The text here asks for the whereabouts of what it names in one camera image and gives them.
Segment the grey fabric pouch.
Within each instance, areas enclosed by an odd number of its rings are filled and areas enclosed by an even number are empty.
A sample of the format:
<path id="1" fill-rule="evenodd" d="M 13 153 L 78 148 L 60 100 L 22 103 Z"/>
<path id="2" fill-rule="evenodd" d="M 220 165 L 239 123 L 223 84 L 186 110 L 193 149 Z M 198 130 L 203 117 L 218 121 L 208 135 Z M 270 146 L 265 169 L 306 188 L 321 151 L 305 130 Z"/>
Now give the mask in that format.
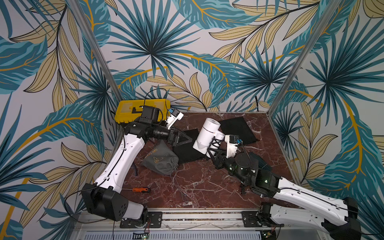
<path id="1" fill-rule="evenodd" d="M 179 157 L 161 140 L 143 159 L 141 166 L 163 175 L 170 176 L 178 169 Z"/>

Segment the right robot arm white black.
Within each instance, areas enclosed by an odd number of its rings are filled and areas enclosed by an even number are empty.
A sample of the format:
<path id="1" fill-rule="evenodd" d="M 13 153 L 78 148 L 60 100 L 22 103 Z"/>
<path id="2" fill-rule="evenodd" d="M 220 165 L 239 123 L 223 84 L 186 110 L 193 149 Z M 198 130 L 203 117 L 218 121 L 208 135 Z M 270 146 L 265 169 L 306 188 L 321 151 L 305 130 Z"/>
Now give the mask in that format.
<path id="1" fill-rule="evenodd" d="M 245 227 L 308 227 L 327 233 L 334 240 L 359 240 L 362 237 L 358 221 L 358 204 L 352 198 L 335 199 L 303 188 L 272 173 L 258 155 L 241 152 L 227 157 L 222 150 L 210 151 L 216 169 L 225 169 L 261 198 L 284 201 L 293 208 L 262 203 L 259 210 L 242 212 Z"/>

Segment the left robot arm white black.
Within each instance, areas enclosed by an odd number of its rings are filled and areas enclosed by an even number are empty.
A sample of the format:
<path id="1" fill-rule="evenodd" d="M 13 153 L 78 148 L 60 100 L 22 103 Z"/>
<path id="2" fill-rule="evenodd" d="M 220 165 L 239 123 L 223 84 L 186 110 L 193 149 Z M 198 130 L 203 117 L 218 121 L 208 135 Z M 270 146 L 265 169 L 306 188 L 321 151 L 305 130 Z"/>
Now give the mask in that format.
<path id="1" fill-rule="evenodd" d="M 118 150 L 105 170 L 93 184 L 85 184 L 81 195 L 88 213 L 112 220 L 133 221 L 144 225 L 149 220 L 148 209 L 121 195 L 125 177 L 135 158 L 150 138 L 165 140 L 172 146 L 180 146 L 180 137 L 185 133 L 173 125 L 183 118 L 183 113 L 170 109 L 165 121 L 159 120 L 160 109 L 144 106 L 141 115 L 134 121 L 123 124 L 123 138 Z"/>

